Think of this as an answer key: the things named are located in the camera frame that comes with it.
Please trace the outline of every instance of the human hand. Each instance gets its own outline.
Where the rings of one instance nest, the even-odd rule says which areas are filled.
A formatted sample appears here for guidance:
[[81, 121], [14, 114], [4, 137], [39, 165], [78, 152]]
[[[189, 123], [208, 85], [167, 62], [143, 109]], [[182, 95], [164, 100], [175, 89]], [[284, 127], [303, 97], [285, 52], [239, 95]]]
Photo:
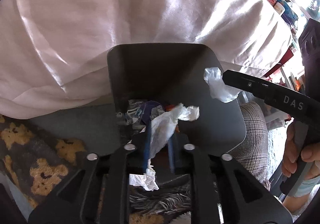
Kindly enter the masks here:
[[[297, 170], [298, 150], [294, 143], [295, 133], [294, 122], [287, 129], [287, 140], [285, 142], [284, 155], [282, 160], [282, 173], [290, 177]], [[320, 143], [306, 146], [301, 152], [301, 158], [305, 162], [314, 162], [320, 160]], [[320, 175], [320, 169], [313, 164], [310, 171], [306, 174], [305, 180], [313, 179]]]

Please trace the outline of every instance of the silver screw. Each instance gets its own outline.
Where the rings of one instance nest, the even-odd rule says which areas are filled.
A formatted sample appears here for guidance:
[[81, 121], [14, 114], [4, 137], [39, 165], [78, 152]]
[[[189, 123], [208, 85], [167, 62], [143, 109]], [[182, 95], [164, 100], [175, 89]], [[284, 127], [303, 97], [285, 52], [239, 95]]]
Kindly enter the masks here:
[[127, 151], [132, 151], [136, 148], [136, 146], [134, 144], [128, 143], [124, 146], [124, 149], [126, 149]]
[[98, 159], [98, 155], [96, 155], [95, 153], [90, 153], [90, 154], [87, 155], [87, 159], [89, 161], [97, 160]]
[[195, 146], [194, 146], [193, 144], [191, 144], [191, 143], [187, 143], [187, 144], [185, 144], [185, 145], [183, 146], [183, 148], [184, 148], [185, 150], [192, 151], [192, 150], [195, 149]]
[[221, 158], [224, 160], [224, 161], [231, 161], [232, 160], [232, 155], [228, 154], [228, 153], [225, 153], [221, 156]]

